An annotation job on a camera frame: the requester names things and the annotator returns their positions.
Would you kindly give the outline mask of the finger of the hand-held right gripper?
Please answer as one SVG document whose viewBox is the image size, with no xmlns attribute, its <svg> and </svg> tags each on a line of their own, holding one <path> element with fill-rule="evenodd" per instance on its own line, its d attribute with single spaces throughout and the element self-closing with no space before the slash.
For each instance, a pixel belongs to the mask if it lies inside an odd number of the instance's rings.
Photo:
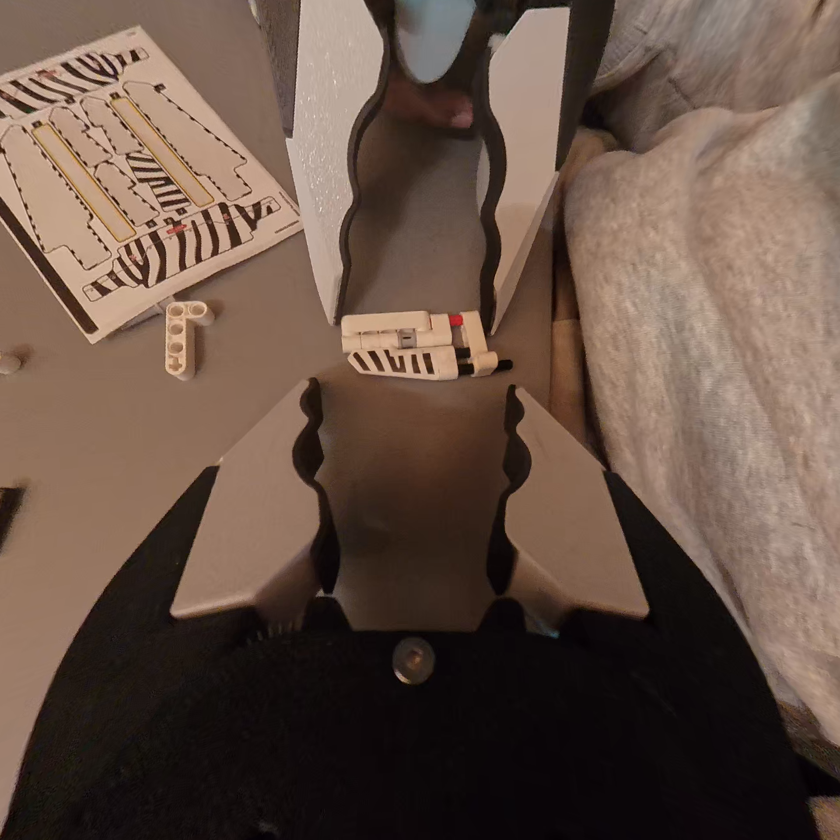
<svg viewBox="0 0 840 840">
<path fill-rule="evenodd" d="M 361 140 L 382 105 L 389 35 L 374 2 L 304 1 L 298 8 L 287 152 L 313 279 L 334 325 L 342 318 L 350 278 Z"/>
<path fill-rule="evenodd" d="M 486 252 L 479 315 L 495 333 L 511 303 L 558 179 L 569 7 L 526 9 L 493 35 L 476 73 L 481 139 L 476 195 Z"/>
</svg>

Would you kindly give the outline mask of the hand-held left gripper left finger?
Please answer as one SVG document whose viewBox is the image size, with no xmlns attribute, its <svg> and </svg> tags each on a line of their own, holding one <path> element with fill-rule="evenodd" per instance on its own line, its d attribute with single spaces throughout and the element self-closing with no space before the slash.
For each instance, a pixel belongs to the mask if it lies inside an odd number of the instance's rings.
<svg viewBox="0 0 840 840">
<path fill-rule="evenodd" d="M 251 609 L 266 624 L 302 624 L 331 595 L 340 541 L 318 472 L 319 380 L 295 385 L 217 465 L 172 602 L 176 620 Z"/>
</svg>

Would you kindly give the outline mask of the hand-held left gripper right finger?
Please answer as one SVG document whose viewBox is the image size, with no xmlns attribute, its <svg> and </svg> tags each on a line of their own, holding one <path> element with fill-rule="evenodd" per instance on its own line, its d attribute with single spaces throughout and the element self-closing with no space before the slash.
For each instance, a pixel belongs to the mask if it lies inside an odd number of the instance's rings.
<svg viewBox="0 0 840 840">
<path fill-rule="evenodd" d="M 642 621 L 649 605 L 605 470 L 527 391 L 508 387 L 500 494 L 487 550 L 498 596 L 542 631 L 589 611 Z"/>
</svg>

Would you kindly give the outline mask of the white zebra striped lego assembly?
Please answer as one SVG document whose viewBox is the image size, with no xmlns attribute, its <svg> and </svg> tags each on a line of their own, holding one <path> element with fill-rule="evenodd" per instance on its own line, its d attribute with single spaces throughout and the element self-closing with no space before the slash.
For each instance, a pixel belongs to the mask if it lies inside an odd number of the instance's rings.
<svg viewBox="0 0 840 840">
<path fill-rule="evenodd" d="M 340 326 L 342 351 L 362 375 L 451 382 L 513 368 L 489 350 L 477 311 L 354 314 Z"/>
</svg>

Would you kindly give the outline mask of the white angled lego beam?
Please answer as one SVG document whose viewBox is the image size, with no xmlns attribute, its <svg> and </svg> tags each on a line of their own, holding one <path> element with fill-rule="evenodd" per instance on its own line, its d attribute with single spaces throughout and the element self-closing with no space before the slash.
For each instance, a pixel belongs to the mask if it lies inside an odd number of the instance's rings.
<svg viewBox="0 0 840 840">
<path fill-rule="evenodd" d="M 204 301 L 174 301 L 164 310 L 164 369 L 181 382 L 190 381 L 196 369 L 195 328 L 215 320 Z"/>
</svg>

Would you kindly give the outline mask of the person's right hand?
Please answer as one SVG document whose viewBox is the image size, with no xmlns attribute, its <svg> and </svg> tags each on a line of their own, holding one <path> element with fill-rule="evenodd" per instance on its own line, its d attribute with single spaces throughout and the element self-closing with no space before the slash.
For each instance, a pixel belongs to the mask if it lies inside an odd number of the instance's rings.
<svg viewBox="0 0 840 840">
<path fill-rule="evenodd" d="M 468 131 L 474 125 L 471 97 L 436 84 L 422 86 L 399 70 L 390 73 L 383 110 L 395 119 L 438 130 Z"/>
</svg>

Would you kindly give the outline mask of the brown woven fabric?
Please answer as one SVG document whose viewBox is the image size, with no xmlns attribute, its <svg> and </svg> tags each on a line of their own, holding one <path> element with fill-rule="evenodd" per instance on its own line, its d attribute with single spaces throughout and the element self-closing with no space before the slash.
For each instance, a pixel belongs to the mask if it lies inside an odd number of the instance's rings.
<svg viewBox="0 0 840 840">
<path fill-rule="evenodd" d="M 553 314 L 549 412 L 594 457 L 605 463 L 602 436 L 592 409 L 592 389 L 585 362 L 578 301 L 568 245 L 564 210 L 571 185 L 586 163 L 613 149 L 611 135 L 579 128 L 560 169 L 553 204 Z"/>
</svg>

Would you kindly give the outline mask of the black flat object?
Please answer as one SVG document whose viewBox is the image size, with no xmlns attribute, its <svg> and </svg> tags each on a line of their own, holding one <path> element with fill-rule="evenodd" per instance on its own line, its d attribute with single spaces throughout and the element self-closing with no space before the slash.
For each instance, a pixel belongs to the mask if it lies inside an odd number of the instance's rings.
<svg viewBox="0 0 840 840">
<path fill-rule="evenodd" d="M 10 530 L 14 524 L 14 519 L 20 509 L 21 503 L 25 496 L 25 486 L 4 486 L 1 487 L 1 521 L 0 521 L 0 541 L 1 552 L 4 549 Z"/>
</svg>

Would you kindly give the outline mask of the grey fleece cloth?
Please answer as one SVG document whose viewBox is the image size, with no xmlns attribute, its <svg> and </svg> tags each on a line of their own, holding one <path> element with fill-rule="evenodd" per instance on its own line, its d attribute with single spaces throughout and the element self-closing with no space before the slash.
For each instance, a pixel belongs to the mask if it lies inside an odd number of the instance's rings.
<svg viewBox="0 0 840 840">
<path fill-rule="evenodd" d="M 836 746 L 838 50 L 838 2 L 616 2 L 563 209 L 610 466 Z"/>
</svg>

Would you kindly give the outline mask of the zebra striped sticker sheet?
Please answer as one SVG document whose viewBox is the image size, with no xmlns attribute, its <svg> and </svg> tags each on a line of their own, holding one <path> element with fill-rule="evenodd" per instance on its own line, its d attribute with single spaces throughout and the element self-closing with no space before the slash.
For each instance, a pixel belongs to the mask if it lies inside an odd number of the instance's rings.
<svg viewBox="0 0 840 840">
<path fill-rule="evenodd" d="M 2 224 L 87 341 L 302 231 L 139 27 L 2 76 Z"/>
</svg>

